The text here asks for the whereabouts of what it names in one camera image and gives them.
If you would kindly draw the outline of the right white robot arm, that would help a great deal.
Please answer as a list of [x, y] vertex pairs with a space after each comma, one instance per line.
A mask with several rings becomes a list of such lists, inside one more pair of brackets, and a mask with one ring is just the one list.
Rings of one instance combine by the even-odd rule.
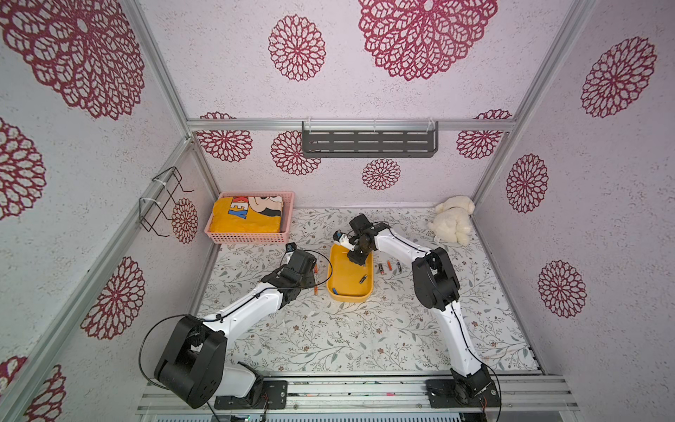
[[411, 265], [414, 293], [438, 321], [448, 349], [453, 391], [448, 397], [461, 405], [498, 390], [492, 370], [476, 353], [463, 321], [460, 282], [446, 250], [431, 249], [400, 236], [386, 222], [372, 223], [364, 214], [350, 221], [347, 233], [336, 231], [333, 242], [348, 249], [347, 258], [365, 265], [374, 251], [381, 251]]

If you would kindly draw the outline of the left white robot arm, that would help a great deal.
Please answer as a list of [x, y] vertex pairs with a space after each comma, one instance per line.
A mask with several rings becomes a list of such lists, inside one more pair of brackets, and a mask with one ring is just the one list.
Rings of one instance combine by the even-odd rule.
[[316, 256], [288, 249], [281, 264], [251, 292], [205, 318], [185, 314], [177, 323], [154, 370], [160, 387], [193, 409], [211, 401], [235, 408], [263, 408], [269, 402], [265, 378], [249, 365], [228, 364], [229, 345], [264, 318], [314, 288]]

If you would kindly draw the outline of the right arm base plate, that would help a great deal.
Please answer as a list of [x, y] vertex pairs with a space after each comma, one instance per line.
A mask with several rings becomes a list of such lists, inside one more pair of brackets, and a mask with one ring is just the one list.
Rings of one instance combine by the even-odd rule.
[[428, 379], [425, 391], [430, 406], [441, 408], [499, 408], [501, 400], [497, 386], [490, 382], [487, 387], [472, 392], [470, 388], [454, 379]]

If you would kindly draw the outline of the yellow plastic storage box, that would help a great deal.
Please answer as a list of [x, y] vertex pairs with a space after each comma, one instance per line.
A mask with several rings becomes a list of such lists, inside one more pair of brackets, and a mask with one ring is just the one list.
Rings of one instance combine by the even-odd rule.
[[[374, 290], [373, 255], [367, 258], [366, 265], [359, 266], [347, 258], [347, 253], [348, 249], [337, 244], [330, 249], [333, 271], [327, 282], [327, 289], [332, 299], [337, 302], [365, 302]], [[364, 275], [367, 275], [367, 279], [360, 284], [360, 279]]]

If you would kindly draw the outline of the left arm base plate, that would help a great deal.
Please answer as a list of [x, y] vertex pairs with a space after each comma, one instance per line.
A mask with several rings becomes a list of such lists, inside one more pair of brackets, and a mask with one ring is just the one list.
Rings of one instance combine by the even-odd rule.
[[288, 382], [272, 380], [256, 383], [246, 397], [217, 396], [218, 411], [284, 410], [287, 406]]

